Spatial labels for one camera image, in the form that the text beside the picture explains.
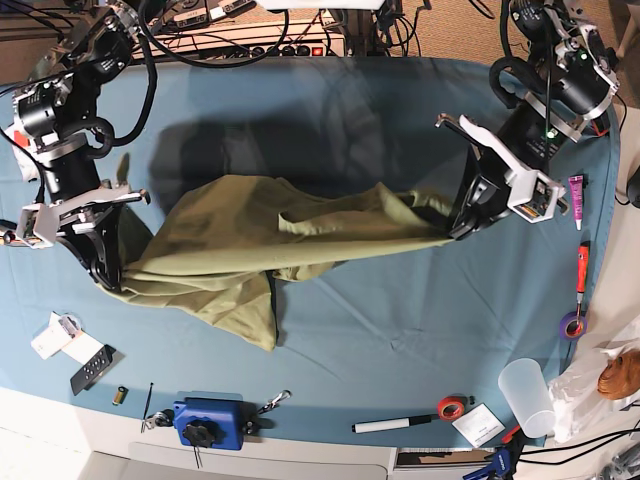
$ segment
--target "blue tool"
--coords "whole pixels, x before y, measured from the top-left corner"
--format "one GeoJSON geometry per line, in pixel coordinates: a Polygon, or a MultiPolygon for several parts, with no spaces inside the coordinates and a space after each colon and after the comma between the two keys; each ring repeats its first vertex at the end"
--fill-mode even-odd
{"type": "Polygon", "coordinates": [[[188,447],[240,450],[243,442],[242,402],[185,398],[174,402],[173,426],[188,447]]]}
{"type": "Polygon", "coordinates": [[[511,470],[511,454],[506,448],[499,449],[493,454],[491,463],[481,470],[464,475],[463,480],[479,480],[484,477],[503,478],[511,470]]]}

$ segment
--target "orange screwdriver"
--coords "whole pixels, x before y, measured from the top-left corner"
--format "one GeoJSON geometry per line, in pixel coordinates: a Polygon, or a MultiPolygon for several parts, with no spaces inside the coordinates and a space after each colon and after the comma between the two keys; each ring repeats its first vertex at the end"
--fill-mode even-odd
{"type": "Polygon", "coordinates": [[[576,322],[580,322],[580,314],[582,313],[582,299],[584,290],[587,285],[587,267],[589,266],[589,245],[580,245],[578,249],[578,283],[576,292],[578,293],[578,310],[576,313],[576,322]]]}

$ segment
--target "black remote control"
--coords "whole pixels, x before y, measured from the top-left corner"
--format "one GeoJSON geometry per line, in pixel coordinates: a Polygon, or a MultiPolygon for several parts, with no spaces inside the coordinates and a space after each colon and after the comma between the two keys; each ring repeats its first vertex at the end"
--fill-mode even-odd
{"type": "Polygon", "coordinates": [[[89,390],[91,385],[98,381],[98,378],[113,364],[113,354],[116,349],[105,345],[84,367],[71,377],[71,391],[73,395],[78,395],[82,390],[89,390]]]}

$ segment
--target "blue clamp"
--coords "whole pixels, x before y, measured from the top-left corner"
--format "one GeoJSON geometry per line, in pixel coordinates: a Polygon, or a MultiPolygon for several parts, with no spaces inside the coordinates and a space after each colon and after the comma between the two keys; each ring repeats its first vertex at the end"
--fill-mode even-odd
{"type": "Polygon", "coordinates": [[[502,478],[511,470],[511,455],[506,448],[499,449],[493,454],[491,463],[481,470],[464,475],[463,480],[479,480],[484,477],[502,478]]]}

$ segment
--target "tape roll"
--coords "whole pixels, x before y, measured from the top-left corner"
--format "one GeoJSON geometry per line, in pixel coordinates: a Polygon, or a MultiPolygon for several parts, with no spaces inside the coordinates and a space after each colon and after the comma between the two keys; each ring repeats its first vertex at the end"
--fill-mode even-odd
{"type": "Polygon", "coordinates": [[[438,416],[445,422],[453,422],[464,415],[464,403],[458,397],[445,397],[438,402],[438,416]]]}
{"type": "Polygon", "coordinates": [[[587,318],[584,315],[576,319],[576,312],[569,312],[560,320],[560,338],[577,340],[587,333],[587,327],[587,318]]]}

